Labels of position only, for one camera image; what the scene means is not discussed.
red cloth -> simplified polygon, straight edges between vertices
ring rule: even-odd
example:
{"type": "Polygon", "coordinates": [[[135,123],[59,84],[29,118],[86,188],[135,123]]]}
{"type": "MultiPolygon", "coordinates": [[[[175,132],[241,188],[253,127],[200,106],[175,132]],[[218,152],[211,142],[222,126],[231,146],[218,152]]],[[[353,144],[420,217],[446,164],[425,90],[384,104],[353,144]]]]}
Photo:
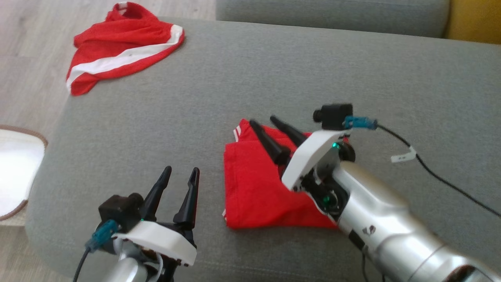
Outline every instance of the red cloth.
{"type": "Polygon", "coordinates": [[[74,96],[85,94],[101,79],[144,70],[183,41],[182,27],[159,21],[136,3],[118,3],[104,22],[75,36],[78,49],[66,76],[66,87],[74,96]]]}
{"type": "MultiPolygon", "coordinates": [[[[285,134],[264,126],[280,144],[296,147],[285,134]]],[[[305,193],[289,191],[281,182],[277,166],[245,119],[233,131],[237,142],[226,145],[224,178],[226,224],[230,228],[265,226],[337,226],[320,213],[305,193]]]]}

black cable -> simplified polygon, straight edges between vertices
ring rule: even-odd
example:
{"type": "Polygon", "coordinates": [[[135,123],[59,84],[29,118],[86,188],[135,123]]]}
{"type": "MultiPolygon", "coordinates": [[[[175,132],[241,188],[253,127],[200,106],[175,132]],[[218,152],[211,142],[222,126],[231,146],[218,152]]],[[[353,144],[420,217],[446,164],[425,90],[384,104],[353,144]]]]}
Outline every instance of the black cable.
{"type": "MultiPolygon", "coordinates": [[[[365,273],[365,254],[362,253],[362,275],[364,276],[365,282],[369,282],[369,279],[367,278],[367,274],[365,273]]],[[[383,282],[386,282],[386,277],[384,274],[381,275],[383,282]]]]}
{"type": "Polygon", "coordinates": [[[77,271],[75,272],[75,276],[73,277],[73,282],[77,282],[78,275],[80,275],[80,270],[82,270],[82,266],[84,265],[84,261],[90,252],[91,252],[90,248],[85,249],[84,255],[82,255],[82,258],[80,259],[80,262],[78,263],[77,271]]]}
{"type": "Polygon", "coordinates": [[[364,276],[365,282],[369,282],[369,279],[367,278],[367,274],[365,273],[365,254],[362,253],[362,275],[364,276]]]}
{"type": "MultiPolygon", "coordinates": [[[[380,125],[380,124],[378,124],[377,127],[380,128],[380,129],[382,129],[383,131],[389,133],[390,135],[394,136],[398,140],[402,141],[402,143],[404,143],[406,146],[411,147],[411,144],[409,142],[407,142],[407,140],[405,140],[402,136],[398,135],[397,133],[395,133],[391,129],[388,129],[385,126],[380,125]]],[[[501,214],[500,213],[498,213],[497,211],[493,210],[491,207],[486,206],[485,204],[483,204],[479,200],[475,199],[472,195],[468,194],[467,192],[465,192],[464,190],[460,189],[459,187],[457,187],[456,185],[452,184],[451,182],[445,180],[444,178],[438,176],[435,172],[431,171],[431,169],[424,163],[423,159],[419,156],[418,153],[416,153],[416,159],[423,166],[423,168],[428,173],[430,173],[433,177],[435,177],[437,180],[439,180],[440,182],[442,182],[442,183],[446,184],[447,186],[453,188],[454,190],[460,192],[463,196],[467,197],[469,200],[471,200],[472,202],[476,203],[477,205],[479,205],[480,207],[482,207],[486,211],[488,211],[488,212],[496,215],[497,217],[501,218],[501,214]]]]}

white stripe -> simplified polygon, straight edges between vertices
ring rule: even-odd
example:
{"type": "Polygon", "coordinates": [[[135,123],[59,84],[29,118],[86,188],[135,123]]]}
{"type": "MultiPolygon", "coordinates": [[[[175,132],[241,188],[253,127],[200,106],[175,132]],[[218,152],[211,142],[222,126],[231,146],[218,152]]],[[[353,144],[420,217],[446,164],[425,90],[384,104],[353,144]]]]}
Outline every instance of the white stripe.
{"type": "Polygon", "coordinates": [[[121,15],[124,15],[126,11],[127,11],[127,2],[118,3],[118,12],[121,15]]]}
{"type": "Polygon", "coordinates": [[[233,129],[233,135],[235,135],[235,141],[238,142],[238,135],[236,134],[236,129],[233,129]]]}
{"type": "Polygon", "coordinates": [[[71,92],[71,84],[84,73],[96,74],[107,72],[158,54],[169,47],[178,44],[182,32],[182,27],[172,25],[170,28],[171,37],[166,43],[131,48],[123,51],[115,57],[101,58],[95,60],[94,62],[76,65],[71,68],[70,76],[66,80],[66,88],[71,92]]]}

couch backrest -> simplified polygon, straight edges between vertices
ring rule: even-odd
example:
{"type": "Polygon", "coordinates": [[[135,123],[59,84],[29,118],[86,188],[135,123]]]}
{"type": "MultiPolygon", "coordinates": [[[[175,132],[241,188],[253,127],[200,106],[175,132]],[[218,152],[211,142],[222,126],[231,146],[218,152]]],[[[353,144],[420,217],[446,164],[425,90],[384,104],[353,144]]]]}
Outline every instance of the couch backrest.
{"type": "Polygon", "coordinates": [[[216,0],[216,19],[442,37],[449,0],[216,0]]]}

blue cable connector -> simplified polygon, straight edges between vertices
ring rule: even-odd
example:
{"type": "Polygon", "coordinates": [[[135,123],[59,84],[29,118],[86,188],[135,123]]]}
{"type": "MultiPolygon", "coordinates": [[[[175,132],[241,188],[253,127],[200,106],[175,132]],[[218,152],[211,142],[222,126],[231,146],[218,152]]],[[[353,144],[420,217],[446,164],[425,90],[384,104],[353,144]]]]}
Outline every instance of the blue cable connector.
{"type": "Polygon", "coordinates": [[[344,126],[346,129],[350,128],[367,128],[377,129],[377,119],[370,119],[366,116],[347,116],[345,118],[344,126]]]}
{"type": "Polygon", "coordinates": [[[85,243],[85,248],[90,249],[91,253],[95,252],[111,239],[111,235],[117,233],[118,229],[118,223],[116,221],[111,219],[106,221],[96,232],[94,232],[94,234],[92,234],[92,238],[85,243]]]}

